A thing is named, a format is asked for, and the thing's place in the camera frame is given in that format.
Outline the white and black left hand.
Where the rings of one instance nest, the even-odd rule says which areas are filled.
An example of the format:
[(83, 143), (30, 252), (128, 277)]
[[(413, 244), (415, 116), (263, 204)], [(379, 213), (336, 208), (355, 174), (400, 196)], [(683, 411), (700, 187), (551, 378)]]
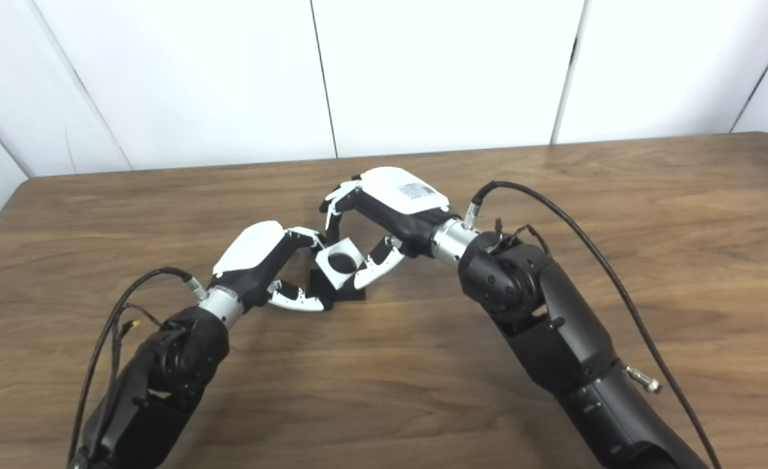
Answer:
[(200, 302), (222, 320), (228, 313), (244, 315), (267, 304), (289, 311), (330, 311), (332, 303), (310, 296), (303, 288), (279, 278), (280, 270), (300, 249), (318, 253), (323, 236), (306, 227), (286, 229), (276, 220), (244, 229), (214, 265), (208, 297)]

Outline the white and black right hand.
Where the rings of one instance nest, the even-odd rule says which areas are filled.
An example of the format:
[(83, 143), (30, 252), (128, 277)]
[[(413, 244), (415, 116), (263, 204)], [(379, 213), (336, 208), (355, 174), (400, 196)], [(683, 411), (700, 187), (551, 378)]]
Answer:
[(390, 272), (404, 258), (434, 258), (433, 237), (458, 214), (449, 199), (431, 185), (402, 168), (378, 167), (354, 175), (335, 187), (319, 205), (325, 215), (325, 240), (339, 240), (343, 214), (357, 211), (387, 234), (338, 287), (338, 291), (363, 290)]

